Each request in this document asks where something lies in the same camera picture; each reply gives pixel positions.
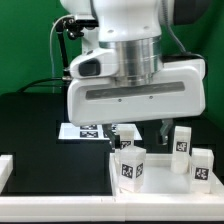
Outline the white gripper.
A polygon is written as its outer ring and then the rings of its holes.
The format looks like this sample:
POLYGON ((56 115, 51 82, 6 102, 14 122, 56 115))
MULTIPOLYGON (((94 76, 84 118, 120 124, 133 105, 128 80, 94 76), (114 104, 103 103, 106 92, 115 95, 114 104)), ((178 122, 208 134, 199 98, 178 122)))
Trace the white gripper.
POLYGON ((197 116, 205 109, 206 63, 201 58, 166 62, 145 85, 117 85, 119 61, 112 49, 97 48, 76 57, 69 71, 69 121, 76 126, 102 125, 113 150, 120 148, 120 136, 111 123, 162 119, 159 143, 166 145, 173 126, 170 118, 197 116))

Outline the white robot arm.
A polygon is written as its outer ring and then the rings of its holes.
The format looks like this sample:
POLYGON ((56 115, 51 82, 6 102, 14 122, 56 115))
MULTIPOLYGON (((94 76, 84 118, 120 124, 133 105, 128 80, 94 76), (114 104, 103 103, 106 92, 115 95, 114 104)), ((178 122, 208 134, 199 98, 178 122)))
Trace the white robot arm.
POLYGON ((205 59, 182 50, 164 56, 162 27, 186 25, 206 12, 211 0, 60 0, 78 31, 87 30, 87 50, 69 65, 69 121, 103 127, 120 146, 114 123, 161 120, 167 141, 173 120, 205 109, 205 59))

